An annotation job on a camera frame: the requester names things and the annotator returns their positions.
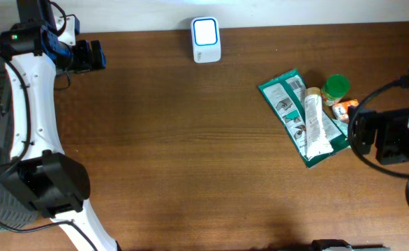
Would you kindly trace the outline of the light teal wipe sachet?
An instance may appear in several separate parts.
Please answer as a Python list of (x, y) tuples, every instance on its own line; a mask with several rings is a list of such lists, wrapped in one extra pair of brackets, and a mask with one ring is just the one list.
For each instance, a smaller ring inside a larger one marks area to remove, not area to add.
[(340, 129), (340, 131), (341, 131), (346, 137), (348, 137), (348, 124), (347, 124), (347, 123), (344, 123), (344, 122), (342, 122), (342, 121), (336, 120), (336, 119), (333, 119), (332, 121), (333, 121), (333, 122), (335, 123), (335, 125)]

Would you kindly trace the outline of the orange small tissue pack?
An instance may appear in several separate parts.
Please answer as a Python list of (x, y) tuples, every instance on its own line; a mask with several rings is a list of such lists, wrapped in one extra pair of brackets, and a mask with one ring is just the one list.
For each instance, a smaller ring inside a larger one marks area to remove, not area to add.
[(357, 107), (359, 101), (357, 99), (338, 102), (332, 106), (332, 111), (336, 120), (347, 123), (349, 121), (349, 107)]

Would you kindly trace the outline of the white printed tube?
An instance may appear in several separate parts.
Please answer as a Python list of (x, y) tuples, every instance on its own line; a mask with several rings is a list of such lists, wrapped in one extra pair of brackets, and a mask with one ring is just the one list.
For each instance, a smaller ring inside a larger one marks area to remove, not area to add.
[(322, 121), (321, 90), (311, 87), (305, 90), (304, 112), (306, 125), (306, 157), (311, 160), (333, 151)]

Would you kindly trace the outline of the green lid small jar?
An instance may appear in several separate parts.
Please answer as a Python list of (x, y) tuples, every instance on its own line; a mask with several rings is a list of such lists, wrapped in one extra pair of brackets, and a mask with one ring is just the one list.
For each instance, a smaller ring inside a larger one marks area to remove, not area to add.
[(326, 106), (335, 105), (349, 90), (350, 81), (344, 75), (332, 75), (322, 87), (322, 100)]

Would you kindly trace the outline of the green white wipes packet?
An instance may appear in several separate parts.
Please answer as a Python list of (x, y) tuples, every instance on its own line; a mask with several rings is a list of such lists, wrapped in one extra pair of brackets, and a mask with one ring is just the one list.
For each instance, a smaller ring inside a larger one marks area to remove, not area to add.
[(306, 85), (297, 69), (280, 75), (260, 85), (260, 92), (283, 124), (291, 142), (307, 168), (318, 165), (350, 145), (341, 124), (322, 113), (323, 128), (334, 151), (314, 158), (306, 156), (306, 127), (304, 115), (304, 95)]

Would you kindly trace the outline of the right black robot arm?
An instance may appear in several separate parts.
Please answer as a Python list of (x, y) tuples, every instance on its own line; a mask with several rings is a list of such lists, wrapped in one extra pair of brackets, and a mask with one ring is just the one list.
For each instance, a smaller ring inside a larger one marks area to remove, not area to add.
[(352, 244), (383, 243), (409, 250), (405, 181), (366, 167), (350, 149), (311, 172), (318, 175), (317, 206), (311, 209), (312, 237)]

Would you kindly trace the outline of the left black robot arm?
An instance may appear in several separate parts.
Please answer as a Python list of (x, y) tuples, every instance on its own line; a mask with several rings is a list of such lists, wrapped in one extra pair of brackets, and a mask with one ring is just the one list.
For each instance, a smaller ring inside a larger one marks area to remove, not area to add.
[(89, 200), (86, 168), (62, 148), (54, 107), (59, 75), (106, 67), (97, 40), (78, 40), (79, 19), (53, 1), (18, 1), (19, 22), (0, 36), (12, 91), (13, 143), (0, 185), (23, 207), (61, 227), (78, 250), (118, 250)]

